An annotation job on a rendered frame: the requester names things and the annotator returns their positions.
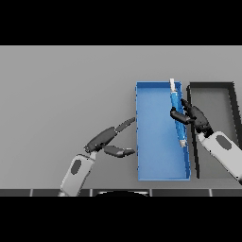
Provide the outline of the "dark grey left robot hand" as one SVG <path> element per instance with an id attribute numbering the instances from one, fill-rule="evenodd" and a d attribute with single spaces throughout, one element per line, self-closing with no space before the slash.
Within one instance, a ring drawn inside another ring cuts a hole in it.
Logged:
<path id="1" fill-rule="evenodd" d="M 117 136 L 117 134 L 127 128 L 134 121 L 135 118 L 132 117 L 131 119 L 124 121 L 117 127 L 109 127 L 101 131 L 84 147 L 84 150 L 87 153 L 92 153 L 98 152 L 103 149 L 106 154 L 116 158 L 124 158 L 125 156 L 130 156 L 131 154 L 134 154 L 135 151 L 132 148 L 110 146 L 110 142 Z"/>

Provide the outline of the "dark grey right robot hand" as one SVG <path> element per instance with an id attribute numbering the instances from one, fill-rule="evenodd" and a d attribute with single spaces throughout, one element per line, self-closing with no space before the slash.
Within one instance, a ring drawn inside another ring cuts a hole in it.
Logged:
<path id="1" fill-rule="evenodd" d="M 205 138 L 208 138 L 214 133 L 208 119 L 198 107 L 193 106 L 183 98 L 181 99 L 181 104 L 185 110 L 185 114 L 181 113 L 181 121 L 184 125 L 192 124 L 197 134 L 203 133 Z"/>

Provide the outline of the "blue pipe with pale ends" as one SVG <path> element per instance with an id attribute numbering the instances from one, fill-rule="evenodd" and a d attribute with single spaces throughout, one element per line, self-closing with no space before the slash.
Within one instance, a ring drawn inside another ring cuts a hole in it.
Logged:
<path id="1" fill-rule="evenodd" d="M 182 114 L 180 113 L 179 94 L 178 94 L 178 91 L 176 90 L 175 80 L 171 78 L 169 80 L 169 83 L 170 83 L 170 99 L 172 104 L 170 116 L 175 120 L 180 146 L 186 147 L 186 135 L 185 135 L 184 124 L 182 122 Z"/>

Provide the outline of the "dark grey rectangular bin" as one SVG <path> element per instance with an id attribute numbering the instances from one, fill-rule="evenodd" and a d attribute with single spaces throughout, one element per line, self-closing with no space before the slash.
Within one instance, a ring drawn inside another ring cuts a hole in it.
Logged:
<path id="1" fill-rule="evenodd" d="M 187 100 L 197 106 L 208 119 L 213 131 L 222 131 L 242 149 L 242 123 L 232 82 L 190 82 Z M 200 180 L 232 180 L 232 175 L 200 143 L 191 127 L 193 160 Z"/>

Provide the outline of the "blue rectangular bin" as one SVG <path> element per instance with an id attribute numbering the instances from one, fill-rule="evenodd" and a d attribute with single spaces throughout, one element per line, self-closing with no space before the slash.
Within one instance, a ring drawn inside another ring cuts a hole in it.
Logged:
<path id="1" fill-rule="evenodd" d="M 188 147 L 180 146 L 175 120 L 170 117 L 169 82 L 137 81 L 135 92 L 138 180 L 189 181 Z"/>

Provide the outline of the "dark strip with pale lines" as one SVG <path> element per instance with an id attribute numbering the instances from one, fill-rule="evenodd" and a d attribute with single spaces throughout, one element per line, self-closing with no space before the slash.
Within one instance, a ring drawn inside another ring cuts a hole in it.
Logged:
<path id="1" fill-rule="evenodd" d="M 0 189 L 0 197 L 56 197 L 59 189 Z M 143 189 L 100 190 L 83 189 L 79 197 L 144 196 L 144 197 L 242 197 L 240 189 Z"/>

